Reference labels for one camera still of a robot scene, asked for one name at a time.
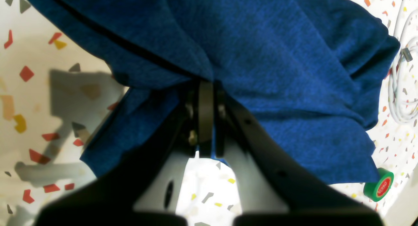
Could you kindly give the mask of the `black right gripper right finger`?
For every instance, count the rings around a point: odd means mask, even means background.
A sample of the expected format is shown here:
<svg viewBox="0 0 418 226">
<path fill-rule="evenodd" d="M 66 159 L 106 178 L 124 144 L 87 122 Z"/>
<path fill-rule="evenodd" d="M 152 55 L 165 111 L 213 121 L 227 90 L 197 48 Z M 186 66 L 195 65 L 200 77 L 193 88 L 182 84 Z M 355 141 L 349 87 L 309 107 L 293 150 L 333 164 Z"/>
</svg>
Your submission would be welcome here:
<svg viewBox="0 0 418 226">
<path fill-rule="evenodd" d="M 223 90 L 214 104 L 216 157 L 234 171 L 241 199 L 234 226 L 383 225 L 375 211 L 302 168 Z"/>
</svg>

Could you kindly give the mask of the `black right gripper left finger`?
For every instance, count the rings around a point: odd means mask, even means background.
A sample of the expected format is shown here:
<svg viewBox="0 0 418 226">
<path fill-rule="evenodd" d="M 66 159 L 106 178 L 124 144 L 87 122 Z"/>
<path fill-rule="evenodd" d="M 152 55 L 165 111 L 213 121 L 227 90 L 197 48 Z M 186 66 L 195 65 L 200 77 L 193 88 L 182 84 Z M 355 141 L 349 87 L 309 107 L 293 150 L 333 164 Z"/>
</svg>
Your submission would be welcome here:
<svg viewBox="0 0 418 226">
<path fill-rule="evenodd" d="M 183 174 L 214 142 L 214 87 L 201 81 L 142 146 L 109 173 L 44 208 L 36 226 L 186 226 L 175 214 Z"/>
</svg>

